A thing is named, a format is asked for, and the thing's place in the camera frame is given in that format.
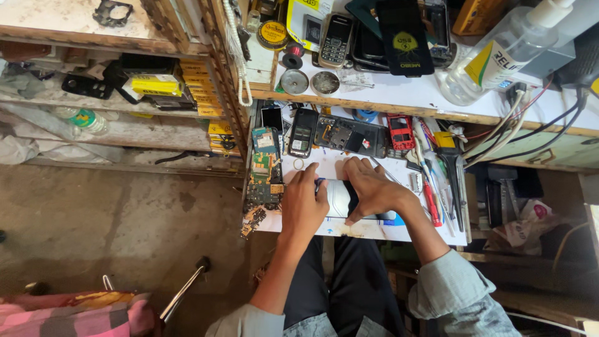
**hand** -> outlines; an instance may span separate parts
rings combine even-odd
[[[395,211],[402,218],[408,211],[422,210],[420,199],[409,189],[385,176],[382,166],[373,168],[368,158],[351,157],[343,166],[343,179],[349,180],[358,194],[359,203],[345,224],[353,225],[365,216]]]
[[[318,163],[312,163],[305,171],[299,171],[287,185],[282,201],[283,229],[279,238],[286,244],[298,244],[304,250],[329,212],[326,199],[328,181],[320,184],[314,197],[317,167]]]

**gray sleeve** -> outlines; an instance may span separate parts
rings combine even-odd
[[[246,304],[212,324],[206,337],[281,337],[285,315],[270,314]]]
[[[477,336],[499,332],[498,336],[520,336],[505,311],[489,293],[495,285],[456,251],[420,269],[408,305],[417,318],[439,318],[448,335]]]

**leg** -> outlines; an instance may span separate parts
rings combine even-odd
[[[322,269],[322,236],[314,236],[302,255],[285,302],[285,329],[328,310],[328,289]]]
[[[340,337],[355,336],[363,316],[404,336],[400,310],[374,240],[335,238],[329,319]]]

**concrete floor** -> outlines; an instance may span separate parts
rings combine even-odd
[[[241,179],[44,166],[0,166],[0,294],[48,282],[54,293],[102,289],[152,292],[162,309],[209,256],[167,327],[203,336],[246,303],[252,274],[270,260],[276,234],[239,237]]]

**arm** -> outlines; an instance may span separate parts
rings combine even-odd
[[[283,229],[264,279],[250,303],[212,324],[206,333],[212,336],[281,336],[285,316],[283,308],[300,258],[329,211],[323,182],[314,196],[318,163],[299,171],[283,196]]]
[[[346,221],[352,225],[370,214],[395,211],[406,223],[422,267],[409,295],[417,318],[438,318],[448,335],[476,336],[493,331],[520,336],[499,303],[489,293],[495,286],[451,249],[426,217],[420,200],[407,188],[385,177],[383,167],[353,157],[344,167],[360,202]]]

